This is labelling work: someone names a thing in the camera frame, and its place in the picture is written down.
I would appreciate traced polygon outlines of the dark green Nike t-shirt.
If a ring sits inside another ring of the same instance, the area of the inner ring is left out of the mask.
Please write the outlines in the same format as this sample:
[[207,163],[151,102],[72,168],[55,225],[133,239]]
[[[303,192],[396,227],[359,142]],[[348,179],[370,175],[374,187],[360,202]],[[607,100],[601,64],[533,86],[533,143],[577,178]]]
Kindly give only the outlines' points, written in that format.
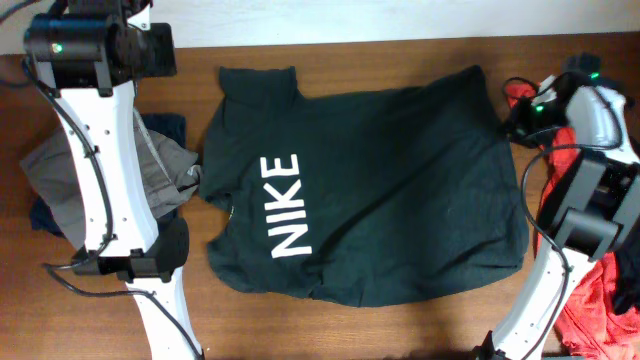
[[229,213],[207,246],[229,287],[381,307],[521,269],[528,227],[480,67],[320,98],[294,68],[221,68],[219,83],[200,194]]

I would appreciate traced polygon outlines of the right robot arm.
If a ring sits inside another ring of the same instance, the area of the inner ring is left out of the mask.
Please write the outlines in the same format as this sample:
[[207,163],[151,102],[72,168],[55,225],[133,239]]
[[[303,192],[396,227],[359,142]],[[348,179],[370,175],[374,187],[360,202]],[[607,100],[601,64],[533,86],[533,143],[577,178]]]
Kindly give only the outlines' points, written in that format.
[[513,307],[474,359],[539,359],[558,316],[597,261],[623,245],[639,222],[639,157],[627,132],[626,99],[596,72],[567,70],[532,97],[533,121],[521,144],[547,129],[570,128],[577,153],[527,220],[541,236],[534,265]]

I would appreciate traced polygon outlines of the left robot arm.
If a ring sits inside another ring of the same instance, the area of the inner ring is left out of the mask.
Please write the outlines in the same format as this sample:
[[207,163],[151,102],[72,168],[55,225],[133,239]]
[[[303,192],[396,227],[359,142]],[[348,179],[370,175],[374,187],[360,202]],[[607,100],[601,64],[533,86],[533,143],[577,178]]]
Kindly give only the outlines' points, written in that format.
[[148,1],[55,2],[24,36],[23,68],[52,105],[70,145],[85,240],[67,270],[114,275],[136,302],[156,359],[200,359],[183,289],[186,222],[160,229],[134,138],[137,84],[177,72],[172,31]]

